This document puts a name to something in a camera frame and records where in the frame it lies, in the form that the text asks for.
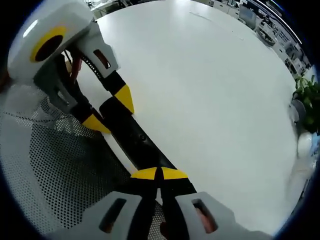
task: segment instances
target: office desk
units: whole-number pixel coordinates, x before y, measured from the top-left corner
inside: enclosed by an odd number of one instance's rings
[[[288,197],[295,81],[281,59],[244,24],[194,1],[138,4],[98,24],[154,143],[244,227],[276,232],[297,203]],[[93,91],[97,78],[84,66],[78,80],[99,109],[107,94]],[[105,139],[133,172],[113,137]]]

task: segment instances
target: white table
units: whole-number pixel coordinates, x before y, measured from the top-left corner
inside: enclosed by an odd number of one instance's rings
[[[297,203],[288,195],[297,140],[288,116],[295,82],[284,63],[233,17],[194,1],[143,3],[98,20],[131,89],[135,119],[198,191],[250,230],[275,233]],[[108,95],[89,68],[92,105]],[[121,162],[134,167],[111,135]]]

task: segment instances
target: potted plant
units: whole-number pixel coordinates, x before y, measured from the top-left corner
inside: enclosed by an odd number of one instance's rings
[[[299,112],[299,122],[305,130],[320,135],[320,84],[315,81],[314,75],[311,81],[298,76],[295,88],[291,104]]]

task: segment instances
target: mesh panel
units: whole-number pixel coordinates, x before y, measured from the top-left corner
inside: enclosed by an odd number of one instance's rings
[[[41,234],[78,224],[87,207],[130,177],[99,132],[30,85],[0,94],[0,157],[13,196]],[[149,239],[162,239],[163,221],[158,204]]]

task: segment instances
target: perforated metal surface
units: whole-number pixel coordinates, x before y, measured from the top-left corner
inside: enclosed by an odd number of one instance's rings
[[[130,177],[99,132],[53,107],[35,86],[0,94],[0,159],[13,196],[36,229],[70,228],[85,208]],[[157,205],[149,239],[161,239]]]

